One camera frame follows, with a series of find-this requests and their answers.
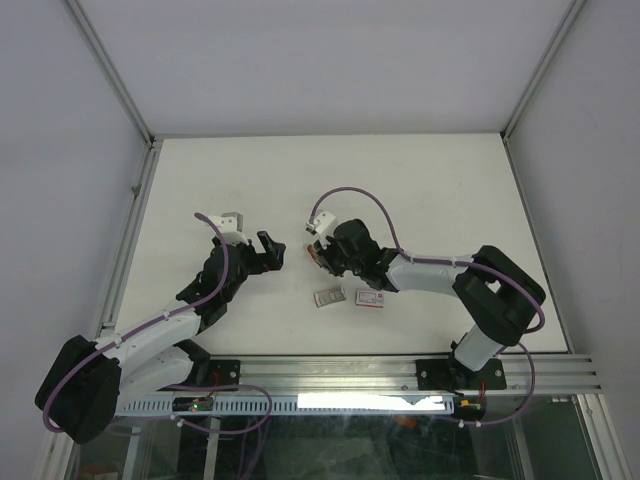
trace white wall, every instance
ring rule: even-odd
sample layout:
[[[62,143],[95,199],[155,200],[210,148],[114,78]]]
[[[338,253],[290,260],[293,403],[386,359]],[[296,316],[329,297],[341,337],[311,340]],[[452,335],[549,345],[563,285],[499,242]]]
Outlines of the white wall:
[[[591,2],[513,137],[561,316],[640,476],[640,3]]]
[[[156,134],[498,132],[569,0],[81,0]]]
[[[4,2],[0,65],[0,476],[17,479],[40,383],[91,333],[143,146],[62,2]]]

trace glass panel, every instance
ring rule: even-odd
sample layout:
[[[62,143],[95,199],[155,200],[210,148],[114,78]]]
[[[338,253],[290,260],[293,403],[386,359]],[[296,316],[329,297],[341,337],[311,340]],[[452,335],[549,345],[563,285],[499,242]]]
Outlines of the glass panel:
[[[68,478],[596,480],[572,400],[536,397],[516,422],[463,429],[437,416],[293,415],[272,416],[246,435],[218,437],[177,428],[166,418],[120,419],[122,426],[82,447]],[[489,397],[486,418],[509,413],[521,401]],[[257,419],[189,417],[224,430]],[[128,425],[136,425],[135,436]]]

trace small box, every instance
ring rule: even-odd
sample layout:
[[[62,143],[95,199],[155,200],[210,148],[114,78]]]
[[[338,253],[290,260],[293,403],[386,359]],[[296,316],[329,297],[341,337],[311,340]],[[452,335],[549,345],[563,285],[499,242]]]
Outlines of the small box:
[[[331,305],[332,303],[344,302],[347,297],[344,294],[344,288],[336,287],[314,293],[313,299],[316,302],[316,307],[320,308]]]
[[[382,308],[384,306],[384,293],[371,290],[358,290],[356,292],[356,305],[361,307]]]

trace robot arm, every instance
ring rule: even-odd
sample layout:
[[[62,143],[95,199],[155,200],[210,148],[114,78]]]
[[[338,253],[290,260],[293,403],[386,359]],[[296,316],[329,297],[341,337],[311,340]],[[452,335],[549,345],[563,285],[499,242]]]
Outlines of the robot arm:
[[[118,408],[148,393],[182,382],[202,385],[209,370],[209,353],[191,338],[211,327],[226,313],[227,304],[249,275],[282,268],[286,247],[273,241],[267,232],[257,234],[265,250],[264,253],[257,253],[251,241],[242,233],[240,214],[209,218],[224,237],[229,255],[227,277],[218,294],[194,310],[169,315],[169,311],[176,307],[206,297],[220,282],[224,254],[216,237],[202,271],[163,311],[165,320],[130,337],[127,333],[138,329],[148,320],[96,341],[78,335],[62,347],[36,395],[36,405],[41,410],[53,389],[71,369],[97,350],[112,342],[116,344],[115,348],[87,363],[69,380],[52,403],[50,418],[76,443],[95,438],[109,425]]]
[[[332,275],[349,270],[376,290],[401,292],[424,290],[459,298],[475,322],[450,356],[452,377],[458,388],[470,383],[475,372],[499,351],[516,345],[535,316],[529,301],[499,278],[459,263],[478,263],[510,277],[538,304],[543,289],[504,253],[483,246],[474,255],[455,258],[429,257],[430,263],[407,260],[396,248],[380,248],[358,219],[344,223],[329,212],[319,212],[307,231],[314,235],[307,250],[315,262]]]

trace white table surface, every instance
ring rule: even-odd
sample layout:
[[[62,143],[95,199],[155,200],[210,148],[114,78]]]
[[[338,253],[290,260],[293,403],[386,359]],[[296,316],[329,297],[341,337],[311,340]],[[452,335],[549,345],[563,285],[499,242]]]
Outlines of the white table surface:
[[[457,299],[386,293],[383,309],[357,307],[358,278],[338,279],[303,251],[316,199],[359,186],[389,210],[403,247],[460,255],[484,244],[502,249],[545,287],[524,209],[497,134],[203,138],[165,140],[135,249],[117,329],[163,308],[193,280],[213,232],[200,211],[244,215],[244,232],[267,230],[287,245],[280,272],[250,277],[228,313],[197,337],[213,354],[404,354],[449,351],[473,322]],[[392,246],[377,206],[339,193],[322,206],[341,220],[361,218]],[[316,308],[313,293],[343,285],[348,301]],[[566,351],[551,299],[547,325],[524,339],[532,351]]]

